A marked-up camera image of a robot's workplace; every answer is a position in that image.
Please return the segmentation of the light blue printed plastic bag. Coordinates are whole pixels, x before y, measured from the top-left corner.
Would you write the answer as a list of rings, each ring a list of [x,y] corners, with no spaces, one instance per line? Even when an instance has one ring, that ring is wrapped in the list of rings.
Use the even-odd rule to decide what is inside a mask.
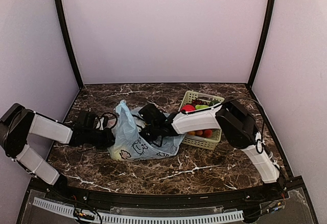
[[[133,161],[175,156],[185,138],[185,134],[176,137],[165,137],[162,145],[149,144],[139,134],[141,127],[144,126],[144,122],[136,117],[139,116],[138,112],[140,110],[140,107],[130,110],[125,100],[121,100],[116,106],[115,112],[118,114],[118,123],[113,129],[115,143],[107,148],[109,154],[111,151],[124,149],[131,154],[130,160]]]

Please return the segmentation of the light green round fruit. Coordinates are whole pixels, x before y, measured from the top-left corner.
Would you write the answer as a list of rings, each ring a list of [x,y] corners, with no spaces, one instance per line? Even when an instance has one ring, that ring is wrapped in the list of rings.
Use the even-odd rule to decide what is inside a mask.
[[[195,105],[195,109],[196,110],[200,110],[200,109],[205,109],[205,108],[208,108],[209,106],[208,105],[204,105],[204,104],[197,104]]]

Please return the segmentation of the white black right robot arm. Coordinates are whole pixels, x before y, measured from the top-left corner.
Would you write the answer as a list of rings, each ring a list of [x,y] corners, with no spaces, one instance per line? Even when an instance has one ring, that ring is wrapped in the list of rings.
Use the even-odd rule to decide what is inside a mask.
[[[258,128],[253,115],[239,101],[231,97],[208,108],[182,109],[168,116],[154,104],[147,104],[138,112],[145,123],[141,136],[153,141],[158,137],[176,137],[191,131],[220,129],[228,143],[243,151],[259,172],[264,183],[262,198],[272,200],[285,191],[286,177],[273,152],[265,145],[264,128]]]

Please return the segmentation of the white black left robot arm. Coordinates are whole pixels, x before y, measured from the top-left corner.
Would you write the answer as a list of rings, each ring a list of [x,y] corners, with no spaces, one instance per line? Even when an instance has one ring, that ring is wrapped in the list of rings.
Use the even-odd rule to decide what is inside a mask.
[[[72,190],[66,186],[67,178],[39,155],[28,140],[37,136],[70,147],[87,144],[106,149],[115,143],[112,127],[107,126],[109,115],[82,110],[72,125],[65,125],[14,103],[1,117],[1,148],[28,173],[53,186],[52,193],[60,201],[68,201]]]

